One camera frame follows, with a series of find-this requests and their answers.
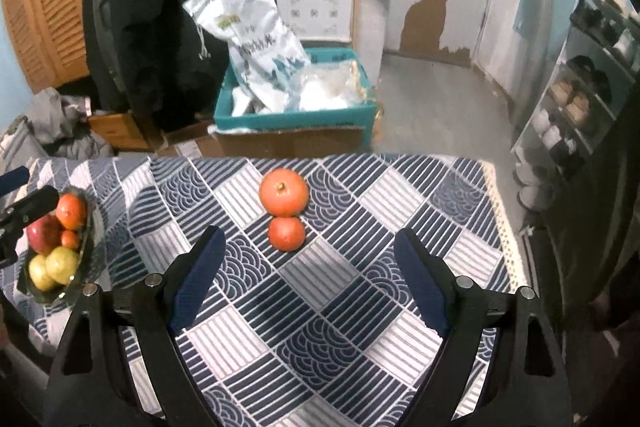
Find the dark glass fruit plate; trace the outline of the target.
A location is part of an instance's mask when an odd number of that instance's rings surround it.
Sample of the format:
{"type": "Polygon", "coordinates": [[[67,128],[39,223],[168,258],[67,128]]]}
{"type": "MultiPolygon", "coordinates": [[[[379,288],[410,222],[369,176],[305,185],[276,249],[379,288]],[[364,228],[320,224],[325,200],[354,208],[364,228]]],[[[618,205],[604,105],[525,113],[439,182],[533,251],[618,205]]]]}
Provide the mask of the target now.
{"type": "Polygon", "coordinates": [[[76,186],[70,185],[60,193],[60,196],[66,193],[73,193],[85,199],[87,205],[87,220],[85,226],[75,231],[80,236],[80,248],[76,253],[79,254],[80,262],[74,279],[68,285],[60,285],[50,291],[38,291],[28,275],[28,265],[32,257],[38,255],[29,247],[27,241],[27,249],[23,254],[18,256],[22,262],[20,275],[17,277],[16,289],[22,294],[34,298],[36,303],[40,305],[58,306],[62,303],[73,305],[81,294],[82,286],[85,283],[96,279],[104,268],[104,256],[95,254],[94,246],[99,242],[96,237],[96,220],[101,217],[100,210],[92,199],[88,197],[86,191],[76,186]]]}

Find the blue white patterned tablecloth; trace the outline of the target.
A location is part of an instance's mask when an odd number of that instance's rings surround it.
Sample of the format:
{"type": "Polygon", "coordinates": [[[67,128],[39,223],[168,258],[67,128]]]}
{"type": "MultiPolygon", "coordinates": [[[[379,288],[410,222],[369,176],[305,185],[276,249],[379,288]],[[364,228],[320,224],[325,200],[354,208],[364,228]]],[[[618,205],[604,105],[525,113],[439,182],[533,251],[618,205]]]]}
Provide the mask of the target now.
{"type": "Polygon", "coordinates": [[[43,352],[48,426],[169,426],[131,315],[134,286],[163,274],[209,227],[224,260],[181,358],[218,426],[401,426],[442,338],[422,320],[394,256],[395,235],[416,233],[429,254],[484,295],[526,278],[497,173],[487,161],[407,154],[320,159],[140,157],[38,159],[1,211],[38,188],[73,185],[100,210],[100,275],[71,306],[40,305],[1,269],[3,306],[43,352]],[[306,239],[278,251],[262,178],[300,174],[306,239]]]}

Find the small red-orange tangerine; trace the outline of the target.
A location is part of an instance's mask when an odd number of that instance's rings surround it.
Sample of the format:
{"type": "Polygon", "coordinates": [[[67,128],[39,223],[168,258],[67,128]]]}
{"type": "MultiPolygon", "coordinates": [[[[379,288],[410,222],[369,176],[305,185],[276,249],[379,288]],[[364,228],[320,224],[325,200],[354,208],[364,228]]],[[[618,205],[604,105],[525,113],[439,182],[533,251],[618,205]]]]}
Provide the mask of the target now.
{"type": "Polygon", "coordinates": [[[297,217],[274,217],[269,223],[268,239],[278,251],[297,251],[306,239],[302,220],[297,217]]]}

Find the white rice bag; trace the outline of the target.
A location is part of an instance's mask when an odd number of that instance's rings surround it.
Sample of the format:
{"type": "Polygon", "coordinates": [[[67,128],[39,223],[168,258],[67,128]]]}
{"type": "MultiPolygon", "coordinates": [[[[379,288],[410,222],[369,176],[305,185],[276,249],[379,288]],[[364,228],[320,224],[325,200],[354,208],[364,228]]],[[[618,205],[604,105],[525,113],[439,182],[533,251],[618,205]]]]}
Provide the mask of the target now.
{"type": "Polygon", "coordinates": [[[240,87],[270,113],[295,109],[310,58],[276,0],[186,0],[196,26],[227,43],[240,87]]]}

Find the orange tangerine with stem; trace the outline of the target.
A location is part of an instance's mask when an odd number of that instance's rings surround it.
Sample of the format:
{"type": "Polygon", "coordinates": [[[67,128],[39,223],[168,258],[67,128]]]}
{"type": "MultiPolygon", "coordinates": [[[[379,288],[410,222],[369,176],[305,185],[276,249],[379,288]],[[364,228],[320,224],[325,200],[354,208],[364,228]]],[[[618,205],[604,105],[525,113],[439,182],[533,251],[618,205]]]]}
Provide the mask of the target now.
{"type": "Polygon", "coordinates": [[[268,172],[260,184],[258,196],[262,207],[274,217],[300,215],[309,202],[309,188],[304,178],[291,169],[268,172]]]}

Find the round orange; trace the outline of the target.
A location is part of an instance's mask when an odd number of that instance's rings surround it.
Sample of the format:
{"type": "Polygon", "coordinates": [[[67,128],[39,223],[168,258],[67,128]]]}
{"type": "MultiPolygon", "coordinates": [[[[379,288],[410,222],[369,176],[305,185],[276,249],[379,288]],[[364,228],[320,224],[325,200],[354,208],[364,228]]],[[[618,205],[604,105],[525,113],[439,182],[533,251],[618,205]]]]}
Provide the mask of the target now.
{"type": "Polygon", "coordinates": [[[73,193],[61,195],[55,208],[55,217],[65,230],[81,230],[87,220],[85,199],[73,193]]]}

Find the flat labelled cardboard box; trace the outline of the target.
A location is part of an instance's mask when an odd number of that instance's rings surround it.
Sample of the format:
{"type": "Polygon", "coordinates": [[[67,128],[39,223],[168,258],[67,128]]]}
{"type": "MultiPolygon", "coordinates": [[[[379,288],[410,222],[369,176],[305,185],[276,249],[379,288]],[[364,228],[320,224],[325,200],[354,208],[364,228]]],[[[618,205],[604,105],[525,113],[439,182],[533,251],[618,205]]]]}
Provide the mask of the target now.
{"type": "Polygon", "coordinates": [[[209,133],[213,121],[201,121],[164,135],[165,142],[156,152],[163,157],[221,158],[224,150],[218,140],[209,133]]]}

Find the small cardboard box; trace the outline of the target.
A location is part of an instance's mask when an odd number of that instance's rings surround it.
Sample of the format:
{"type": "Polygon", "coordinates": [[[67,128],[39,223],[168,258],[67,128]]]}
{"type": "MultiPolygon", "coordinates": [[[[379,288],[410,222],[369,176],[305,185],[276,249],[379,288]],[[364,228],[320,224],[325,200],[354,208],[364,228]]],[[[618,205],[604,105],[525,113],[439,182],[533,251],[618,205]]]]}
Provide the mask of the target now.
{"type": "Polygon", "coordinates": [[[88,125],[114,150],[123,150],[124,152],[149,152],[151,150],[134,121],[134,117],[129,113],[94,115],[88,119],[88,125]]]}

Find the yellow apple on plate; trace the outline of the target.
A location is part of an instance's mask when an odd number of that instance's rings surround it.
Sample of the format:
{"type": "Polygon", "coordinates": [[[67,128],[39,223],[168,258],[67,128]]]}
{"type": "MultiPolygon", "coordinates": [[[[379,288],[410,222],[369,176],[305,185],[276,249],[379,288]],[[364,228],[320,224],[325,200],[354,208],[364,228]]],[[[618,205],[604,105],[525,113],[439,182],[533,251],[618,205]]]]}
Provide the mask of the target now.
{"type": "Polygon", "coordinates": [[[47,271],[47,258],[43,255],[32,257],[28,265],[28,275],[38,291],[50,291],[58,286],[47,271]]]}

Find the grey shoe rack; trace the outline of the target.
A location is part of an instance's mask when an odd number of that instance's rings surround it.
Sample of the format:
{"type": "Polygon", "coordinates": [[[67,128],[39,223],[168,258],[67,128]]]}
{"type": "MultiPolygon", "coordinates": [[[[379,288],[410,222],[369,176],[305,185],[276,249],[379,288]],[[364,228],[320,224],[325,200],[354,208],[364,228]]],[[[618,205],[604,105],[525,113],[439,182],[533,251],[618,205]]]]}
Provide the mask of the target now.
{"type": "Polygon", "coordinates": [[[549,208],[597,150],[639,80],[639,13],[629,0],[576,0],[565,39],[512,147],[518,203],[549,208]]]}

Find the yellow-green pear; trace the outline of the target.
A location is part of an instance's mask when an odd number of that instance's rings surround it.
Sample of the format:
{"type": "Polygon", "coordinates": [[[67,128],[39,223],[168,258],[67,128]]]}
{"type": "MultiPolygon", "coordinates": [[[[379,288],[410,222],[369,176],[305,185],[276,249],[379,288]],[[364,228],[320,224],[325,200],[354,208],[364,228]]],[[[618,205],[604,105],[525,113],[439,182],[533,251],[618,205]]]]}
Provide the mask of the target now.
{"type": "Polygon", "coordinates": [[[46,257],[49,277],[60,285],[68,285],[75,277],[80,257],[73,249],[58,246],[46,257]]]}

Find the dark hanging coat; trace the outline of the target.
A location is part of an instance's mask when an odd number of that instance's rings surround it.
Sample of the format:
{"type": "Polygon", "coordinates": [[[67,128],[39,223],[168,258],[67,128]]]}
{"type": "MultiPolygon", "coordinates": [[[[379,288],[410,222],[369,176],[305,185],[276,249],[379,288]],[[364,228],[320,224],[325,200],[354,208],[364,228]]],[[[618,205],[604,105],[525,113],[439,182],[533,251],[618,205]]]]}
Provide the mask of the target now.
{"type": "Polygon", "coordinates": [[[87,65],[100,106],[169,133],[208,114],[229,65],[225,42],[198,27],[188,0],[82,0],[87,65]]]}

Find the brown cardboard box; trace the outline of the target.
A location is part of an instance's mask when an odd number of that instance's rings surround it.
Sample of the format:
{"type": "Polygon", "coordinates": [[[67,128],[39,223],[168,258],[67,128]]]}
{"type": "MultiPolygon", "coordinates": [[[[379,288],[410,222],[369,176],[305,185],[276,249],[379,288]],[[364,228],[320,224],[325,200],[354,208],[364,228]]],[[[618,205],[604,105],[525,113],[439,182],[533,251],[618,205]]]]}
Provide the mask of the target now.
{"type": "Polygon", "coordinates": [[[320,158],[354,153],[360,149],[359,127],[299,128],[272,131],[222,132],[215,126],[209,134],[226,156],[250,158],[320,158]]]}

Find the grey crumpled clothing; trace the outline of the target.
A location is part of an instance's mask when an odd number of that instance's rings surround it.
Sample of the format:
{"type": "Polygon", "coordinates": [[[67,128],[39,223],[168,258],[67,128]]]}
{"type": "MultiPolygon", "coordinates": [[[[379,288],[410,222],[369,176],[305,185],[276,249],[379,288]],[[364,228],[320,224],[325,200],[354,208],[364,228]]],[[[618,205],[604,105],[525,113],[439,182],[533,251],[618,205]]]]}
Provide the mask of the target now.
{"type": "Polygon", "coordinates": [[[90,129],[91,116],[88,96],[64,95],[53,88],[40,91],[1,133],[1,172],[29,168],[38,158],[113,157],[113,147],[90,129]]]}

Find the red apple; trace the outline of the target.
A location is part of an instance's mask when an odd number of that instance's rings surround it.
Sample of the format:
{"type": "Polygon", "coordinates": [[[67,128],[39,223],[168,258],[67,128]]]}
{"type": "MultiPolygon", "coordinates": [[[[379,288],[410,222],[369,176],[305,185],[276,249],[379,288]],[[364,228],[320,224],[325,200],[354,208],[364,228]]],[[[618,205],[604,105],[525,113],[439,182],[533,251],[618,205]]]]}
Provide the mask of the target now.
{"type": "Polygon", "coordinates": [[[61,243],[61,225],[52,213],[32,222],[26,234],[29,247],[38,255],[50,255],[61,243]]]}

